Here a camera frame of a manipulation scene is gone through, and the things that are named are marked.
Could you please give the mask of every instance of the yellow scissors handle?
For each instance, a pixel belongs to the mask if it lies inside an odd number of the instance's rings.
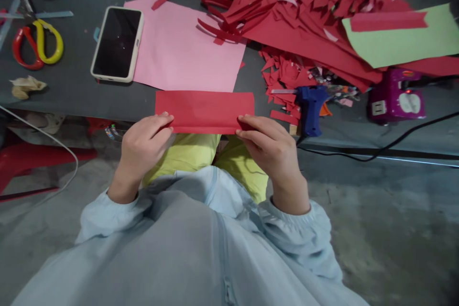
[[[64,41],[62,40],[61,34],[52,25],[48,24],[47,22],[41,19],[35,20],[33,24],[37,28],[38,56],[47,65],[55,64],[57,61],[61,59],[62,54],[64,53]],[[51,57],[46,57],[44,52],[44,28],[51,31],[53,35],[56,37],[56,51]]]

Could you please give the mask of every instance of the blue glue gun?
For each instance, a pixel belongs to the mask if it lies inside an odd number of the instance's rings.
[[[297,145],[306,137],[322,135],[319,128],[320,109],[330,98],[327,88],[319,86],[301,86],[296,89],[296,103],[301,107],[301,136]]]

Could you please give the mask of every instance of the sleeve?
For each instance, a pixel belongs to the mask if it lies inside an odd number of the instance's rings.
[[[129,204],[113,202],[107,190],[88,204],[81,213],[81,230],[75,244],[81,244],[95,236],[108,237],[110,234],[134,227],[152,201],[139,193]]]
[[[325,210],[311,201],[305,215],[286,214],[271,200],[258,205],[265,236],[278,249],[317,276],[342,283],[343,273],[331,246],[331,224]]]

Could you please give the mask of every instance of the scissors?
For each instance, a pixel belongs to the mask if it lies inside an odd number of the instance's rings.
[[[21,66],[30,70],[42,69],[44,64],[52,65],[59,61],[62,57],[62,53],[64,52],[64,41],[62,40],[60,33],[54,27],[52,27],[52,25],[36,18],[35,8],[33,7],[31,0],[21,0],[19,12],[24,16],[26,20],[26,26],[20,28],[14,37],[13,55],[16,61]],[[36,42],[31,34],[32,24],[37,28]],[[56,37],[56,51],[51,57],[46,57],[44,52],[44,29],[48,29]],[[27,38],[29,44],[35,51],[36,60],[32,65],[26,64],[21,56],[21,44],[24,36]]]

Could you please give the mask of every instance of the table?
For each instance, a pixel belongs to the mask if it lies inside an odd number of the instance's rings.
[[[154,113],[155,88],[139,84],[101,82],[90,74],[90,64],[96,47],[93,32],[101,26],[105,9],[110,5],[122,6],[129,0],[33,0],[38,11],[73,11],[72,18],[50,19],[65,42],[62,60],[53,66],[31,72],[19,66],[13,58],[11,43],[23,21],[15,20],[5,45],[0,52],[0,104],[11,109],[54,112],[66,115],[106,118],[111,120],[138,121]],[[180,5],[205,11],[197,0],[171,0]],[[450,2],[453,14],[459,16],[459,0],[408,0],[415,9]],[[0,0],[0,8],[9,8],[12,0]],[[267,104],[265,83],[260,70],[264,61],[258,55],[259,45],[247,46],[234,92],[253,92],[255,113],[269,116],[271,109],[280,106]],[[54,46],[49,44],[49,52]],[[27,58],[31,51],[23,50]],[[32,75],[48,84],[35,92],[30,99],[19,101],[11,95],[9,80]],[[423,91],[426,100],[427,120],[447,115],[459,109],[459,86],[453,90],[432,87]],[[366,118],[366,95],[352,108],[332,104],[332,117],[321,119],[323,135],[309,138],[306,145],[314,145],[324,151],[332,147],[359,147],[374,149],[382,147],[409,128],[423,121],[406,121],[388,127],[378,126]],[[396,155],[418,156],[415,152],[459,155],[459,119],[452,119],[426,127],[400,143],[398,150],[408,153]]]

